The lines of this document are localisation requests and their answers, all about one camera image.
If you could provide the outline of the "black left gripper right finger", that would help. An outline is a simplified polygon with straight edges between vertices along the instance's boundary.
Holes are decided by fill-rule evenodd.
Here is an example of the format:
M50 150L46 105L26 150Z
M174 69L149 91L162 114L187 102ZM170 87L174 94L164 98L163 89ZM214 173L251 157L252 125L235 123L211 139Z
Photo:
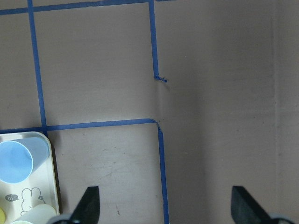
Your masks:
M270 224L271 217L243 186L233 186L231 216L235 224Z

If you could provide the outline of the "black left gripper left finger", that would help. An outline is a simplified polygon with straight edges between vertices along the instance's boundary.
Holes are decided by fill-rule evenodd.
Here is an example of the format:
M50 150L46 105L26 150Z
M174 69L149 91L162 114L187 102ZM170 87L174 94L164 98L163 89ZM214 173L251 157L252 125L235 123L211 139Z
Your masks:
M72 224L97 224L100 218L99 187L88 187L73 211Z

